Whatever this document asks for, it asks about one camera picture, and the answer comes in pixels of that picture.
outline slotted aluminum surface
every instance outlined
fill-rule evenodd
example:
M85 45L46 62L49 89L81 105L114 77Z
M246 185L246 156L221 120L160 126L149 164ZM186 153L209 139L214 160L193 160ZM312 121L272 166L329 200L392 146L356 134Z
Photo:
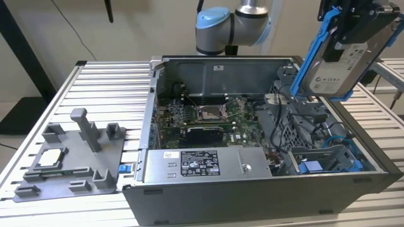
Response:
M13 190L22 180L34 154L44 141L38 136L48 122L58 122L64 130L76 130L68 114L85 107L88 118L98 128L108 122L126 127L121 162L137 160L137 146L148 91L146 62L89 62L76 67L42 118L26 137L9 165L0 175L0 226L136 226L137 222L121 193L48 201L13 203ZM374 139L394 164L404 171L404 122L374 96L357 86L344 103L360 125ZM118 176L118 185L129 177ZM338 215L285 218L208 226L221 227L384 227L404 223L404 179L380 194L362 196Z
M372 69L404 92L404 58L384 58L373 63Z

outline sticker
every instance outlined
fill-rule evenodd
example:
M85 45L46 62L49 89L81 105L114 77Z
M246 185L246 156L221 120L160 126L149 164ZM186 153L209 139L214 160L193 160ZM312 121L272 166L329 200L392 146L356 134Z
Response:
M321 61L313 80L309 83L309 88L314 93L333 94L337 92L366 49L366 43L352 44L344 50L338 62Z
M164 158L178 158L178 151L164 151Z
M182 176L220 175L217 151L181 151L180 172Z
M225 69L224 65L214 65L213 71L222 71Z

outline motherboard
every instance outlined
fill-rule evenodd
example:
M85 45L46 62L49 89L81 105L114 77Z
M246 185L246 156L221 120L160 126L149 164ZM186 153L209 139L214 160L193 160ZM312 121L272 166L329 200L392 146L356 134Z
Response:
M185 99L158 106L161 148L268 148L249 97L228 97L222 104Z

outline gray case panel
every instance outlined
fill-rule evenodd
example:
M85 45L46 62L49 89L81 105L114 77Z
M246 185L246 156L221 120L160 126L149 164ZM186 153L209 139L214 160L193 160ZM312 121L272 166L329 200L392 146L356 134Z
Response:
M122 190L142 226L337 214L386 175L165 184Z

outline warning label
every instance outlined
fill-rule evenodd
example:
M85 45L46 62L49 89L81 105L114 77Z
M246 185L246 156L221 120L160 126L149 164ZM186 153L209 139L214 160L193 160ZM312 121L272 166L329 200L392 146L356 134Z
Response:
M216 150L181 151L182 176L217 176L220 175L218 158Z

